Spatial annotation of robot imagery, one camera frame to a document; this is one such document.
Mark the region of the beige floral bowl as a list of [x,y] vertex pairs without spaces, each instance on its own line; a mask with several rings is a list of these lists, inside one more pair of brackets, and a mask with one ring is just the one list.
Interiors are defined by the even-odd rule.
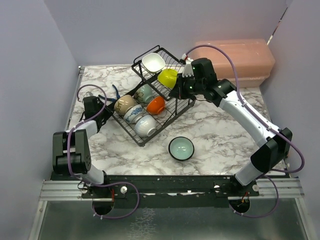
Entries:
[[136,106],[137,102],[135,99],[129,95],[126,94],[122,97],[120,97],[114,105],[114,110],[120,115],[124,116],[132,107]]

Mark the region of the yellow-green bowl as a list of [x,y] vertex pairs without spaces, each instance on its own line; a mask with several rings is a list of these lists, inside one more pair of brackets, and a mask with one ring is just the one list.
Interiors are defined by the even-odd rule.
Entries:
[[167,68],[160,72],[157,77],[157,80],[170,89],[173,89],[176,85],[178,72],[174,69]]

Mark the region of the blue floral bowl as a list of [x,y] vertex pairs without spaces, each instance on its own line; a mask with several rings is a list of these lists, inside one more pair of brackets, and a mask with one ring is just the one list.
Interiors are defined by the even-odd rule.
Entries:
[[131,107],[124,115],[124,121],[127,124],[136,124],[138,120],[143,117],[143,110],[140,104]]

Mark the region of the orange bowl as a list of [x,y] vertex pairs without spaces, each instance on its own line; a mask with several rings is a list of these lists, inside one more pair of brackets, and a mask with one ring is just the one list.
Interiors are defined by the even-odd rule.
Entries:
[[163,97],[155,97],[146,107],[146,111],[152,115],[160,114],[166,107],[166,103]]

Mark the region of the mint green floral bowl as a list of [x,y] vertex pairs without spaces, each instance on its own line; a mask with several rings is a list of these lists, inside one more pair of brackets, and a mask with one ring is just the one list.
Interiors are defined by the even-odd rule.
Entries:
[[133,98],[139,103],[148,104],[153,99],[153,89],[148,84],[144,84],[134,93]]

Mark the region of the black wire dish rack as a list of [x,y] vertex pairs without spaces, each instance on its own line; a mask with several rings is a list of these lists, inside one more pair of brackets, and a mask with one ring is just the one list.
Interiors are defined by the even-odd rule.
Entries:
[[155,121],[155,132],[151,134],[151,136],[139,136],[134,128],[135,123],[128,123],[125,121],[124,117],[119,115],[114,107],[114,104],[110,104],[108,108],[112,113],[113,119],[123,128],[123,130],[133,139],[133,141],[140,147],[145,146],[150,140],[152,140],[156,135],[161,133],[166,127],[180,118],[185,112],[187,112],[190,108],[195,105],[195,99],[176,99],[169,96],[171,89],[167,86],[164,86],[158,81],[158,75],[160,72],[152,73],[147,70],[147,67],[143,64],[143,58],[148,54],[156,53],[165,62],[165,69],[173,69],[178,73],[182,72],[184,68],[184,64],[181,60],[171,54],[168,50],[161,47],[160,45],[156,45],[155,47],[149,49],[143,54],[137,56],[133,60],[133,64],[131,65],[131,69],[133,72],[139,76],[140,82],[135,86],[132,90],[128,91],[127,94],[132,97],[137,96],[135,101],[138,103],[139,100],[142,99],[142,91],[139,90],[144,85],[151,87],[152,97],[151,100],[156,98],[164,100],[164,108],[158,114],[152,114],[147,111],[147,106],[150,103],[141,102],[142,106],[142,115],[143,116],[151,116]]

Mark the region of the white square bowl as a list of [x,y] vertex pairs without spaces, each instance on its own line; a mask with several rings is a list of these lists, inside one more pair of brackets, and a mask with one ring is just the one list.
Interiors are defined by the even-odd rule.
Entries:
[[164,59],[155,52],[144,56],[141,62],[146,70],[151,74],[160,72],[166,66]]

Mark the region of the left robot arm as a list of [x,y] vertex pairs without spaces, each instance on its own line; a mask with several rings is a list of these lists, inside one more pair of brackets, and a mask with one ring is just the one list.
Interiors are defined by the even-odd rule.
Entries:
[[96,96],[85,97],[83,105],[85,119],[73,131],[53,134],[52,168],[56,175],[72,176],[93,185],[94,193],[103,198],[110,193],[110,181],[92,164],[89,138],[100,131],[113,112]]

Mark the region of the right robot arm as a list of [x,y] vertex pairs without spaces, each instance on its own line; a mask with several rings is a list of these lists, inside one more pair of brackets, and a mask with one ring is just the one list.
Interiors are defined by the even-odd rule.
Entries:
[[194,99],[202,95],[229,113],[253,138],[258,150],[250,157],[250,162],[242,167],[230,182],[229,189],[240,196],[248,189],[248,184],[262,174],[266,174],[289,153],[290,145],[283,139],[292,139],[288,128],[280,129],[257,112],[228,79],[219,80],[211,60],[187,59],[182,73],[177,75],[176,84],[169,93],[176,99]]

